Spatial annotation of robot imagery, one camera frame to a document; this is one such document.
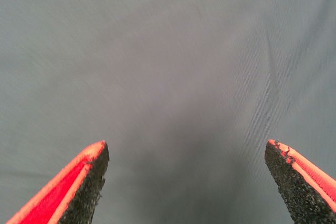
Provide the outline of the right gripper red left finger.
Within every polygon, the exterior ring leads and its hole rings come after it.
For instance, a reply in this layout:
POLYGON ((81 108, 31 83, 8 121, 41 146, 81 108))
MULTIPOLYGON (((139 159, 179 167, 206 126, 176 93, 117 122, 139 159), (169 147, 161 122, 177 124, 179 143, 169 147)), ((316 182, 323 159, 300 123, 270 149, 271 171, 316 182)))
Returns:
POLYGON ((109 162, 105 141, 84 148, 8 223, 91 223, 109 162))

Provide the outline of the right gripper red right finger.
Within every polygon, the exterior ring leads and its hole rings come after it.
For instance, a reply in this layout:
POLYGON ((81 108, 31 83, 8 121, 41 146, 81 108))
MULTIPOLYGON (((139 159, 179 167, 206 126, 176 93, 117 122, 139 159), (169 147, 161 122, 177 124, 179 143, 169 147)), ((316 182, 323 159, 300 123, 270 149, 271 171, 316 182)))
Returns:
POLYGON ((294 223, 335 223, 335 179, 292 147, 268 140, 265 163, 294 223))

